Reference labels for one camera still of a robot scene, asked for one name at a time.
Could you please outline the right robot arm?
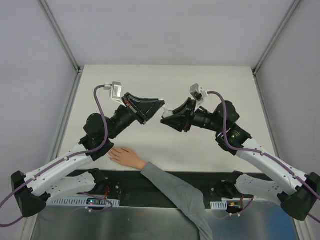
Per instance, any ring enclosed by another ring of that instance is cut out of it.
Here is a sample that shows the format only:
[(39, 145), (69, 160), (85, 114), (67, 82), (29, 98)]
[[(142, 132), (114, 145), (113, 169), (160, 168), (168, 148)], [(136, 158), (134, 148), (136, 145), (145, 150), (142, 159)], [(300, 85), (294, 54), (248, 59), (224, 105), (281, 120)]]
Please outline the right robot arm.
[(237, 125), (239, 117), (230, 101), (222, 100), (210, 113), (188, 98), (174, 110), (165, 109), (160, 122), (179, 132), (186, 133), (193, 126), (215, 132), (220, 148), (250, 163), (270, 179), (239, 173), (235, 180), (225, 184), (226, 194), (233, 198), (244, 194), (266, 199), (279, 205), (293, 219), (304, 221), (320, 199), (320, 176), (298, 170), (266, 151)]

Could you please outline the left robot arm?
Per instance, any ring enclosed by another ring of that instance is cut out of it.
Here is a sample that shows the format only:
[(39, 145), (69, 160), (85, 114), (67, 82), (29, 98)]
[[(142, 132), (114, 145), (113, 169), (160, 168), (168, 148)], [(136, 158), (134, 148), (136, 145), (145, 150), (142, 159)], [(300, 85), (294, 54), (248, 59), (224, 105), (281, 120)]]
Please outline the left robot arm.
[(97, 168), (84, 176), (68, 175), (105, 156), (114, 146), (111, 141), (134, 121), (146, 124), (165, 105), (163, 99), (138, 98), (128, 92), (121, 101), (112, 117), (91, 114), (83, 127), (85, 136), (66, 154), (28, 173), (17, 171), (11, 175), (12, 191), (22, 217), (40, 213), (63, 195), (89, 191), (99, 195), (105, 191), (103, 174)]

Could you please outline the grey sleeved forearm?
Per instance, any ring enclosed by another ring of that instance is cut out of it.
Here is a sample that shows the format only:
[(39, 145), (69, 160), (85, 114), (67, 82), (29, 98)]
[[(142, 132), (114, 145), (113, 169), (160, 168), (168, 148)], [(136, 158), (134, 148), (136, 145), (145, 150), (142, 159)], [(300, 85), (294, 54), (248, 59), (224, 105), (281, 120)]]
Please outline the grey sleeved forearm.
[(212, 240), (213, 233), (206, 219), (203, 193), (182, 179), (148, 162), (141, 174), (157, 187), (182, 213), (192, 221), (201, 240)]

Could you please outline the clear nail polish bottle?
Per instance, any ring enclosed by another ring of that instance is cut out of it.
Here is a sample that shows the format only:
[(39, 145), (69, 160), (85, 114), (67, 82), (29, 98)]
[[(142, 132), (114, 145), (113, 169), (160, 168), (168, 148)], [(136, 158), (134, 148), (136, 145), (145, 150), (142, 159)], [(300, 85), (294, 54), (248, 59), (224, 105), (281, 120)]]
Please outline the clear nail polish bottle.
[(174, 113), (173, 113), (172, 110), (168, 110), (165, 107), (163, 108), (163, 113), (162, 113), (162, 116), (161, 116), (163, 119), (169, 118), (169, 117), (171, 117), (173, 115), (174, 115)]

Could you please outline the person's hand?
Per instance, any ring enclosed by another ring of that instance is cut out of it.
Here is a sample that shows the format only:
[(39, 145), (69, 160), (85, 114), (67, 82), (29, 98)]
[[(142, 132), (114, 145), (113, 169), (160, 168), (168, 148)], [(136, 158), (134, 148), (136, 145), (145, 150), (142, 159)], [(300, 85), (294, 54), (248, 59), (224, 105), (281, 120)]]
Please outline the person's hand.
[(142, 171), (147, 164), (133, 150), (126, 147), (113, 147), (108, 152), (108, 155), (111, 161), (139, 171)]

